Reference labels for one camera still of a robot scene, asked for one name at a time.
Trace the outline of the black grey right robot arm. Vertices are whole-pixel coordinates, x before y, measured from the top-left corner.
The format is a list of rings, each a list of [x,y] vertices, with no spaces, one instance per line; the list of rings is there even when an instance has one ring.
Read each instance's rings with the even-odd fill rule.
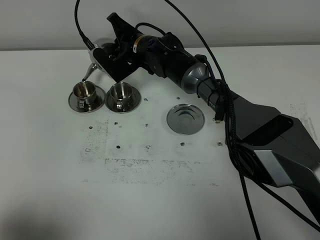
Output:
[[[108,57],[115,81],[143,67],[196,94],[215,111],[216,121],[224,121],[229,157],[240,179],[249,178],[265,191],[293,187],[320,218],[320,149],[297,118],[231,91],[223,76],[214,76],[204,55],[188,53],[172,33],[149,36],[116,13],[107,19],[116,36]]]

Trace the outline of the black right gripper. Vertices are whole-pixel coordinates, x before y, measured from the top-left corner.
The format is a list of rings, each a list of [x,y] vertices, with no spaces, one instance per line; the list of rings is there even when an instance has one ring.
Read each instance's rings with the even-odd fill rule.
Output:
[[[183,45],[175,35],[170,32],[162,37],[144,35],[115,12],[107,20],[116,37],[114,75],[130,75],[138,68],[151,75],[183,74]]]

